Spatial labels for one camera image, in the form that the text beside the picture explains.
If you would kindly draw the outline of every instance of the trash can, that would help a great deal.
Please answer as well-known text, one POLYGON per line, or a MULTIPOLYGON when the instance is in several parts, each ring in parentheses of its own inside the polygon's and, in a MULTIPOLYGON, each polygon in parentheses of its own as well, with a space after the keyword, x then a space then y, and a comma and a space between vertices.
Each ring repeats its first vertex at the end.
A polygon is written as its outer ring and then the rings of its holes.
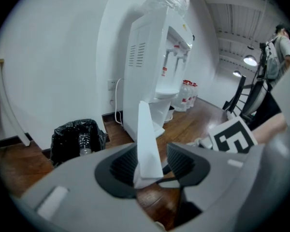
POLYGON ((58 167, 65 161, 80 156, 82 148, 97 152, 105 149, 105 143, 106 134, 94 120, 76 120, 54 130, 50 158, 54 167, 58 167))

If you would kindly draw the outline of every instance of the ceiling light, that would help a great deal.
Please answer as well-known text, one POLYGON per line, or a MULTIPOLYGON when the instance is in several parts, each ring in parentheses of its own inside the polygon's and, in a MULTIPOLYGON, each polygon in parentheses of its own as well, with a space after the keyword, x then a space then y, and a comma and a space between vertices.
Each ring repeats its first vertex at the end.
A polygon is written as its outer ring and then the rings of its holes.
POLYGON ((252 55, 247 55, 245 58, 244 58, 244 62, 248 65, 251 65, 251 66, 257 66, 257 61, 255 59, 254 56, 252 55))
POLYGON ((237 77, 241 77, 242 76, 241 73, 238 70, 234 71, 233 75, 235 75, 237 77))

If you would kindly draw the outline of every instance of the water bottle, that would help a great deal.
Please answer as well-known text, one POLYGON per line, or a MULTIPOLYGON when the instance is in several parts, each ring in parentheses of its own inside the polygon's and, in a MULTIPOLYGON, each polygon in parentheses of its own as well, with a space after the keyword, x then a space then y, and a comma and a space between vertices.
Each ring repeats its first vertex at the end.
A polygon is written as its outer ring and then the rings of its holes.
POLYGON ((190 107, 194 106, 194 102, 198 97, 198 85, 196 83, 193 83, 193 97, 192 97, 192 102, 190 104, 190 107))
POLYGON ((78 144, 80 156, 91 154, 89 133, 80 132, 78 134, 78 144))
POLYGON ((184 80, 178 95, 172 100, 172 107, 175 111, 185 112, 187 109, 187 100, 189 98, 188 81, 184 80))
POLYGON ((187 104, 186 104, 187 109, 190 108, 190 104, 191 104, 192 97, 193 97, 193 87, 192 87, 192 82, 190 82, 190 81, 188 81, 188 88, 189 88, 189 93, 188 93, 188 100, 187 100, 187 104))

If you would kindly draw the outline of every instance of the black pants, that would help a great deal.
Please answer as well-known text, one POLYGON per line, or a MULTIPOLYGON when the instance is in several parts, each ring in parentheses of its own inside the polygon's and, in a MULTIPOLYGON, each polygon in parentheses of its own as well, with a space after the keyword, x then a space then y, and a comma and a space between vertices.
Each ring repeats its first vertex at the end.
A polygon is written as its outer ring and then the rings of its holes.
POLYGON ((257 109, 256 115, 254 116, 248 127, 252 131, 258 126, 262 125, 265 121, 269 120, 271 117, 279 113, 281 113, 279 106, 272 97, 271 93, 267 92, 263 102, 257 109))

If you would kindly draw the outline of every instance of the ceiling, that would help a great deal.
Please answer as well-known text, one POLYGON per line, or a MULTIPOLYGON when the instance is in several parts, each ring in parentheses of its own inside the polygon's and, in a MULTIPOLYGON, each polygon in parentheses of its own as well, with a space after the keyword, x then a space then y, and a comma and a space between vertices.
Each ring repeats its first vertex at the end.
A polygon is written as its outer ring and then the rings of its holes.
POLYGON ((289 20, 273 0, 205 0, 211 14, 219 42, 220 61, 231 68, 244 67, 252 72, 257 67, 244 63, 250 54, 260 58, 259 44, 273 37, 275 27, 289 20))

